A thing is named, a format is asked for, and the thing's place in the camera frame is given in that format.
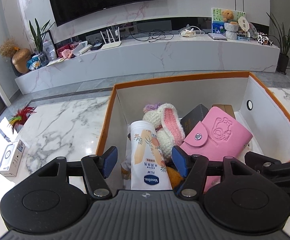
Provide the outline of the orange cardboard storage box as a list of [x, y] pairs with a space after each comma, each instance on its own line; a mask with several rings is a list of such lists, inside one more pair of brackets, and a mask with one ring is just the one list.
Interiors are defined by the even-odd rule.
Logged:
[[180, 117], [197, 105], [231, 105], [253, 134], [253, 151], [290, 161], [290, 114], [276, 96], [250, 72], [221, 72], [162, 77], [114, 86], [97, 154], [109, 147], [125, 158], [128, 125], [141, 120], [150, 103], [171, 103]]

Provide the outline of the green potted plant right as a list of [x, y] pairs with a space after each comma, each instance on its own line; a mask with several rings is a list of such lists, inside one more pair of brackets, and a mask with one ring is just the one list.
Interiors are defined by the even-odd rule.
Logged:
[[286, 70], [289, 63], [288, 53], [290, 50], [290, 25], [289, 28], [286, 29], [285, 24], [283, 22], [280, 24], [274, 14], [267, 13], [267, 16], [276, 29], [277, 35], [272, 35], [272, 37], [277, 40], [280, 48], [276, 71], [286, 75]]

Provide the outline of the golden vase with dried flowers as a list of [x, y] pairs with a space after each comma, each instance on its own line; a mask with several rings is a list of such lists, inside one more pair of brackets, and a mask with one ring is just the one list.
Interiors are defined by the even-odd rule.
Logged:
[[27, 62], [31, 59], [31, 51], [28, 48], [20, 48], [12, 38], [6, 39], [0, 45], [0, 56], [9, 58], [20, 74], [29, 72]]

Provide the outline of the white wifi router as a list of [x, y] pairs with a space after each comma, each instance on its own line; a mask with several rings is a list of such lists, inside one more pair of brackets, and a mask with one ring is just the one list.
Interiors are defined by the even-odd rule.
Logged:
[[117, 28], [115, 30], [115, 35], [116, 35], [116, 37], [114, 37], [111, 29], [106, 29], [106, 37], [101, 32], [101, 36], [102, 36], [103, 43], [104, 43], [101, 47], [101, 50], [116, 48], [122, 44], [121, 36], [120, 36], [120, 28]]

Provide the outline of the white Vaseline lotion tube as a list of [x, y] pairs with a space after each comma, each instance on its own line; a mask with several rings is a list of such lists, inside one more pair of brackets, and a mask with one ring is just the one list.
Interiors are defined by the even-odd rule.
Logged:
[[131, 189], [138, 191], [171, 190], [164, 156], [154, 126], [146, 121], [130, 125]]

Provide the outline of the crocheted bunny doll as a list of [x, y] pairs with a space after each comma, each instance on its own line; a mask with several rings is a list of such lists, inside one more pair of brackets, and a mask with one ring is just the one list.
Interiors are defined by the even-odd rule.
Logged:
[[165, 162], [170, 162], [172, 148], [181, 146], [185, 139], [176, 108], [170, 103], [146, 105], [143, 113], [143, 120], [151, 123], [156, 130]]

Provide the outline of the white blue small box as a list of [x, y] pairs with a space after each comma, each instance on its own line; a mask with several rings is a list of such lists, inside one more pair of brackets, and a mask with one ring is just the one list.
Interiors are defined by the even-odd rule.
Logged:
[[26, 146], [21, 140], [9, 143], [0, 162], [0, 174], [5, 177], [15, 177]]

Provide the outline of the brown cardboard box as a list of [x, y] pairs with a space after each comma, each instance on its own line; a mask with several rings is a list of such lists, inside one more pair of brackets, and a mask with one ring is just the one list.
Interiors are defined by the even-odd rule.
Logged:
[[213, 104], [213, 107], [218, 107], [218, 108], [222, 109], [224, 112], [226, 112], [232, 118], [236, 119], [232, 105]]

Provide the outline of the black square box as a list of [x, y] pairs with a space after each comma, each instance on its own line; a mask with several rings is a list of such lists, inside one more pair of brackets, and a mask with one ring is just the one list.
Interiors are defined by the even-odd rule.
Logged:
[[203, 104], [199, 104], [181, 119], [180, 123], [183, 127], [185, 136], [193, 130], [199, 121], [204, 119], [208, 111], [207, 107]]

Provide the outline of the red feather toy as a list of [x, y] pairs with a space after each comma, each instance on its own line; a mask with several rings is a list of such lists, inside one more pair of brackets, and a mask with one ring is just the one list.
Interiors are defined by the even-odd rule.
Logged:
[[24, 126], [31, 114], [35, 113], [35, 107], [26, 105], [25, 107], [18, 109], [15, 115], [9, 119], [9, 125], [12, 128], [12, 133], [16, 131], [20, 126]]

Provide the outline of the cow figurines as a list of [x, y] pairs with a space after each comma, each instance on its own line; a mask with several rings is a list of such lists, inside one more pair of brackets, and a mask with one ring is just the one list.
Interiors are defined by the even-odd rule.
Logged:
[[262, 32], [257, 33], [257, 42], [261, 45], [272, 46], [273, 41], [269, 39], [268, 35]]

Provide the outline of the teddy bear in basket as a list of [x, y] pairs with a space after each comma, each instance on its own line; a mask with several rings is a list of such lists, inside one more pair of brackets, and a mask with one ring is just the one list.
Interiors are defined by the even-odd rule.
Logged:
[[229, 10], [222, 11], [222, 18], [225, 28], [225, 36], [229, 40], [237, 40], [239, 25], [234, 21], [234, 13]]

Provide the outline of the white tv console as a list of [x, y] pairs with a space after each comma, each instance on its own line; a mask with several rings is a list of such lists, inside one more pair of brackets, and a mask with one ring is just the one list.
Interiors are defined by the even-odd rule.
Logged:
[[257, 41], [213, 40], [208, 35], [171, 40], [122, 41], [119, 47], [88, 51], [15, 79], [22, 94], [116, 76], [195, 70], [273, 73], [280, 50]]

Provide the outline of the green potted plant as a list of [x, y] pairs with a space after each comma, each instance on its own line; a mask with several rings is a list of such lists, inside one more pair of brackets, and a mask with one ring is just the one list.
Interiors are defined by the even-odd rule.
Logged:
[[36, 46], [37, 52], [38, 52], [38, 59], [41, 63], [41, 66], [44, 67], [48, 64], [48, 56], [44, 52], [44, 40], [46, 37], [46, 34], [51, 29], [51, 27], [54, 25], [53, 23], [50, 23], [50, 20], [46, 22], [44, 25], [40, 26], [37, 19], [35, 18], [35, 28], [31, 21], [29, 21], [29, 28], [32, 35], [32, 40]]
[[274, 14], [267, 13], [267, 16], [276, 29], [277, 35], [272, 35], [272, 37], [277, 40], [280, 48], [276, 71], [286, 75], [286, 70], [289, 63], [288, 53], [290, 50], [290, 25], [289, 28], [286, 29], [285, 24], [283, 22], [280, 24]]

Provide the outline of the pink card holder wallet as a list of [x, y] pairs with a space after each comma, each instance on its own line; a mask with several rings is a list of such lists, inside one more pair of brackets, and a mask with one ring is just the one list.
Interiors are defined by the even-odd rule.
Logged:
[[252, 137], [236, 119], [214, 106], [185, 137], [180, 148], [187, 155], [200, 154], [209, 161], [222, 161], [225, 156], [237, 158]]

